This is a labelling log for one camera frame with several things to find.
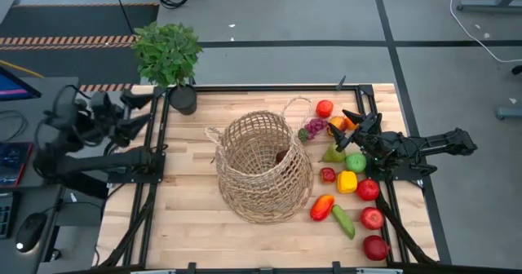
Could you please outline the dark red apple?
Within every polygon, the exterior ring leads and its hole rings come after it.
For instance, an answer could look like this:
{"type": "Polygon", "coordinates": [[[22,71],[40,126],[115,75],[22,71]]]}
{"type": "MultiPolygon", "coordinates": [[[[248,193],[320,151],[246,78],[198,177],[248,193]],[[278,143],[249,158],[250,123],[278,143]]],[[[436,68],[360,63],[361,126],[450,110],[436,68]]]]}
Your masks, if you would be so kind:
{"type": "Polygon", "coordinates": [[[372,261],[384,260],[389,252],[388,244],[380,236],[368,236],[363,240],[365,256],[372,261]]]}

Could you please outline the yellow bell pepper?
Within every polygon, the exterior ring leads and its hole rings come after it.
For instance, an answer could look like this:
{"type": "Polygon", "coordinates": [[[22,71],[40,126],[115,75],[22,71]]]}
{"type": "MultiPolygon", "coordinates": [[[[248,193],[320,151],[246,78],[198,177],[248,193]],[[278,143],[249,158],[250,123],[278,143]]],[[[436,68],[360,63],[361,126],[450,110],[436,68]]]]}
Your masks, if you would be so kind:
{"type": "Polygon", "coordinates": [[[339,193],[348,194],[357,190],[357,176],[353,171],[343,170],[337,175],[336,188],[339,193]]]}

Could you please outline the red tomato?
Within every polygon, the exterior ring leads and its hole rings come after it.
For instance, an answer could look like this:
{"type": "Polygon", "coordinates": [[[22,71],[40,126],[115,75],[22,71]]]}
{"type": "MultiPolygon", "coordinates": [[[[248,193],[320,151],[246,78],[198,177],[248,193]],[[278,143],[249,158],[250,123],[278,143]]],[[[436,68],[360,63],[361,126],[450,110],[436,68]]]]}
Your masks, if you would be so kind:
{"type": "Polygon", "coordinates": [[[328,118],[331,116],[334,110],[334,104],[329,100],[321,100],[316,105],[316,115],[322,118],[328,118]]]}

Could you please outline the computer monitor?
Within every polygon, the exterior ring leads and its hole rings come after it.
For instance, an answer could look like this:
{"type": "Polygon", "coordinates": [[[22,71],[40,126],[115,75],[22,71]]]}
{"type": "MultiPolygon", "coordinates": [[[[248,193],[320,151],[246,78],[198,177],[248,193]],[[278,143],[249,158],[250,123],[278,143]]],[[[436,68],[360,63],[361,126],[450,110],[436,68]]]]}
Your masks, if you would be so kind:
{"type": "Polygon", "coordinates": [[[36,99],[41,93],[0,66],[0,101],[36,99]]]}

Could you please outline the green cucumber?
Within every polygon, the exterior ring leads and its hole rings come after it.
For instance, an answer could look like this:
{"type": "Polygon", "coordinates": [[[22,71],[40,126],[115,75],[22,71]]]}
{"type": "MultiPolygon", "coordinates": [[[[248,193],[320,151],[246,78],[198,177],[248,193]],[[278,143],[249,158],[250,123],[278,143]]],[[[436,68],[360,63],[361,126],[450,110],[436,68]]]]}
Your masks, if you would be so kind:
{"type": "Polygon", "coordinates": [[[347,237],[353,240],[356,235],[356,229],[345,210],[339,205],[334,205],[331,213],[347,237]]]}

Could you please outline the red orange mango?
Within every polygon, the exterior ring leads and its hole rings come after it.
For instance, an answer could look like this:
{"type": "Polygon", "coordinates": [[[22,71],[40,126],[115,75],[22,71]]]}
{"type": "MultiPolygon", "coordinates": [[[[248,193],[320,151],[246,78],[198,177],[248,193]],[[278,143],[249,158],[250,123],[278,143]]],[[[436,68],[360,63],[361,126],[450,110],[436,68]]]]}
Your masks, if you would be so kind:
{"type": "Polygon", "coordinates": [[[325,194],[319,196],[310,210],[310,217],[313,221],[320,222],[330,215],[330,211],[335,203],[334,196],[325,194]]]}

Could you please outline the green pear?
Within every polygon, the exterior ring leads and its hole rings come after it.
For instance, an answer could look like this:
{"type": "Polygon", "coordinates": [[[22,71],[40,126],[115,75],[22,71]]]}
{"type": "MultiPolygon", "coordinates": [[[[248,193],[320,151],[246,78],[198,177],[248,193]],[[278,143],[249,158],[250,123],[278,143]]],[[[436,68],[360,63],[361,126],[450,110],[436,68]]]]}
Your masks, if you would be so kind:
{"type": "Polygon", "coordinates": [[[321,160],[323,162],[343,162],[347,156],[346,152],[342,150],[341,152],[337,151],[337,144],[331,144],[326,151],[324,152],[321,160]]]}

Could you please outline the green plant in black pot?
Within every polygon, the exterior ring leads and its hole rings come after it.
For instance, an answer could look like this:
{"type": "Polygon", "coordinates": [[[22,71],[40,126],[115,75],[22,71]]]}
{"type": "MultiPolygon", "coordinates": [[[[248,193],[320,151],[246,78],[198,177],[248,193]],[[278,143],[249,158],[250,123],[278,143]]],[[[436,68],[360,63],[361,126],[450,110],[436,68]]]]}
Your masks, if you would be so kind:
{"type": "Polygon", "coordinates": [[[135,29],[133,48],[139,75],[165,89],[168,103],[179,113],[186,116],[195,113],[197,91],[193,80],[202,47],[193,27],[152,22],[135,29]]]}

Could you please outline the purple grape bunch green leaf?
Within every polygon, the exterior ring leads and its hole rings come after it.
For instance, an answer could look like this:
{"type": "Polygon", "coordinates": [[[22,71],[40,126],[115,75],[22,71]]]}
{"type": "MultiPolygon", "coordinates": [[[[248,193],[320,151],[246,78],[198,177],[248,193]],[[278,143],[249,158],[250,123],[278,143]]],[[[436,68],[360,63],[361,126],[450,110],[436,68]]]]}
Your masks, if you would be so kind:
{"type": "Polygon", "coordinates": [[[298,138],[301,142],[307,142],[315,138],[322,130],[327,127],[327,121],[324,118],[313,118],[304,127],[299,129],[298,138]]]}

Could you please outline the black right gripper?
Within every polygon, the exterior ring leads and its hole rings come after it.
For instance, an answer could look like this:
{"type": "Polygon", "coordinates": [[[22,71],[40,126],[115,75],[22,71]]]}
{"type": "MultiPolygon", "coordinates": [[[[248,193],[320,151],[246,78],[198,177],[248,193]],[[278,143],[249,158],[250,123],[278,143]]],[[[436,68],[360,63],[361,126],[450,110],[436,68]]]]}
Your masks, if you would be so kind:
{"type": "Polygon", "coordinates": [[[345,132],[338,129],[334,124],[328,124],[335,140],[337,152],[343,152],[353,142],[375,161],[404,160],[404,136],[401,132],[382,131],[383,115],[381,113],[359,114],[346,109],[343,109],[342,112],[347,119],[358,127],[353,131],[352,136],[346,136],[345,132]]]}

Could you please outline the black mat with hazard stripes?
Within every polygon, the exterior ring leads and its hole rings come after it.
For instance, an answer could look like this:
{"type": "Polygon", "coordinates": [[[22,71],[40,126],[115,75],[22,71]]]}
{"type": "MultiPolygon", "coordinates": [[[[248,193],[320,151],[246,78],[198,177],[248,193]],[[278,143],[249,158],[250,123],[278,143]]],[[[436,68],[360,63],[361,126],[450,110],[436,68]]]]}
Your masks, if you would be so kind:
{"type": "Polygon", "coordinates": [[[44,77],[76,77],[84,91],[140,82],[134,28],[157,18],[156,3],[17,5],[0,23],[0,60],[44,77]]]}

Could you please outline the woven straw basket with handles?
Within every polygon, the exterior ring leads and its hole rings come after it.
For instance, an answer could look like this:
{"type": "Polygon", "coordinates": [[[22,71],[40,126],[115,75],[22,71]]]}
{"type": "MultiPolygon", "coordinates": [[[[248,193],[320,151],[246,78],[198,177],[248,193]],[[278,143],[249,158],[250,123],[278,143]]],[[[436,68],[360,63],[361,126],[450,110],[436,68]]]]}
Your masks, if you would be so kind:
{"type": "Polygon", "coordinates": [[[205,128],[215,145],[220,194],[237,216],[254,224],[283,223],[307,204],[314,174],[298,131],[311,111],[312,101],[298,96],[279,113],[253,111],[224,130],[205,128]],[[276,164],[283,150],[288,153],[276,164]]]}

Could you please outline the green apple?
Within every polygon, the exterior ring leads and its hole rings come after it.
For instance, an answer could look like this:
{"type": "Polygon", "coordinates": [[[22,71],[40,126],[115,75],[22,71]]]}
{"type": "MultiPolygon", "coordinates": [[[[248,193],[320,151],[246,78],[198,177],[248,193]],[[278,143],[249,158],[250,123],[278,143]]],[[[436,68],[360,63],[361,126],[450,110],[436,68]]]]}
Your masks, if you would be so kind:
{"type": "Polygon", "coordinates": [[[359,174],[365,171],[367,160],[364,154],[354,152],[347,155],[345,158],[345,164],[347,170],[359,174]]]}

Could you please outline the dark grey desk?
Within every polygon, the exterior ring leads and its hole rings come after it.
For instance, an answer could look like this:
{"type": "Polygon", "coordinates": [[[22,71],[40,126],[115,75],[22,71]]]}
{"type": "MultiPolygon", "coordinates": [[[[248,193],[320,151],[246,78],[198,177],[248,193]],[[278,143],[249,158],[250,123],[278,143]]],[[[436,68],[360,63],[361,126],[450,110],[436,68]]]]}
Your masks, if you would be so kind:
{"type": "MultiPolygon", "coordinates": [[[[0,102],[0,113],[14,111],[27,120],[25,130],[14,138],[16,142],[32,142],[38,123],[44,118],[43,112],[50,110],[55,97],[63,86],[78,86],[76,77],[24,77],[22,79],[41,92],[37,99],[22,99],[0,102]]],[[[20,120],[0,114],[0,140],[6,139],[19,129],[20,120]]],[[[0,239],[0,274],[35,274],[40,263],[45,260],[52,236],[57,213],[52,209],[64,194],[64,187],[59,184],[47,184],[33,170],[33,159],[36,153],[31,152],[28,165],[24,168],[19,184],[14,187],[20,193],[20,202],[15,213],[11,237],[0,239]],[[45,212],[47,220],[38,243],[30,251],[21,253],[15,246],[15,235],[23,221],[32,213],[45,212]]]]}

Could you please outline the black aluminium frame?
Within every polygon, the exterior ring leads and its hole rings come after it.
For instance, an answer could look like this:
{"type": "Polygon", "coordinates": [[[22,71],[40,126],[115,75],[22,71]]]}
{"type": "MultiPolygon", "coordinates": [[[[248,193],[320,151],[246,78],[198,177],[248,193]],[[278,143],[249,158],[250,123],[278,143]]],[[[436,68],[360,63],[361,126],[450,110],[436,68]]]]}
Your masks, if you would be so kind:
{"type": "Polygon", "coordinates": [[[157,111],[153,133],[166,142],[166,166],[157,187],[152,223],[138,231],[130,261],[148,270],[182,274],[405,274],[405,252],[391,226],[380,235],[389,246],[383,261],[366,258],[370,230],[356,224],[348,238],[333,217],[311,220],[308,209],[274,225],[240,219],[224,203],[215,170],[215,145],[205,128],[223,129],[252,111],[283,113],[291,126],[319,101],[336,111],[380,112],[383,129],[406,131],[392,84],[199,86],[197,111],[184,116],[157,111]]]}

